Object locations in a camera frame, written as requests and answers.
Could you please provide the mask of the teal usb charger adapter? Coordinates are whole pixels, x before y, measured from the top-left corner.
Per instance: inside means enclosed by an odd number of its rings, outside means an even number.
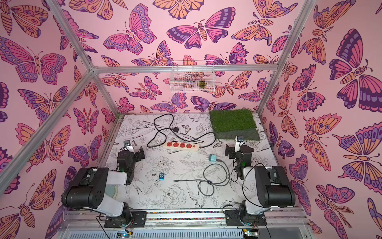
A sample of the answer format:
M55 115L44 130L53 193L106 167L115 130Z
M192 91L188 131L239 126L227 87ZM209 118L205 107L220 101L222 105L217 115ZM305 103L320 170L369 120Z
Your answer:
M217 156L214 154L209 155L209 161L210 162L217 162Z

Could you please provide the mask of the blue mp3 player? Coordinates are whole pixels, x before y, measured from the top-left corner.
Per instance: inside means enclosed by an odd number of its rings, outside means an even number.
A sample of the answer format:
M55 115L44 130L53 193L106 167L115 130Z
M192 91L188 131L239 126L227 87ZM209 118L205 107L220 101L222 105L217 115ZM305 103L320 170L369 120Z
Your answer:
M159 180L159 181L163 181L164 178L165 178L165 174L164 174L164 173L160 173L160 174L159 174L159 178L158 178L158 180Z

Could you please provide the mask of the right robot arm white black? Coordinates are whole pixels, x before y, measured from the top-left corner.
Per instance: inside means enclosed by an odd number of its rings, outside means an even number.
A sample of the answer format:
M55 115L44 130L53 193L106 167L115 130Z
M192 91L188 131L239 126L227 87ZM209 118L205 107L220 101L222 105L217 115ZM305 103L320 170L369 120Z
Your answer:
M225 147L225 156L234 160L234 171L239 179L254 184L256 196L249 198L242 193L245 200L239 208L224 210L228 226L266 226L265 212L276 208L295 206L295 195L285 170L281 166L264 166L262 163L252 165L254 149L242 145Z

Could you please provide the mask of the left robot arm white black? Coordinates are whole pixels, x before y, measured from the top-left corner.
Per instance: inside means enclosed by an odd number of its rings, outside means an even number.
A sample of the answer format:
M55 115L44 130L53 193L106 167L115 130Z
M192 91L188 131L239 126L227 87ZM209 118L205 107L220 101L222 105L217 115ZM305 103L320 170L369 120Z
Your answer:
M143 159L145 153L142 147L137 152L126 149L117 155L117 170L107 167L80 169L61 196L63 206L98 212L116 227L132 226L134 218L128 204L108 196L105 191L107 186L130 185L134 179L135 164Z

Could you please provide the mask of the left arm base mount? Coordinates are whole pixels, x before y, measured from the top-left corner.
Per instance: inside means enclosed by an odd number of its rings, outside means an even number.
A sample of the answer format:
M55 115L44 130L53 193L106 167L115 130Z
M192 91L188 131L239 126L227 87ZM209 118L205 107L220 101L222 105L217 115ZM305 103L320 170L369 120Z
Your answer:
M122 213L119 217L107 217L105 228L144 228L147 219L147 211L131 211Z

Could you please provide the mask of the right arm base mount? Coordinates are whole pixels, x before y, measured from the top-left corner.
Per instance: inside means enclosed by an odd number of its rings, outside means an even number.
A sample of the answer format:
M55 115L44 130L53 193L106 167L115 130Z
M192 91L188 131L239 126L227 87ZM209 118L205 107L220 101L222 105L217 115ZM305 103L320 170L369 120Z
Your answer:
M230 209L224 210L227 226L266 226L267 222L264 214L250 215L246 212Z

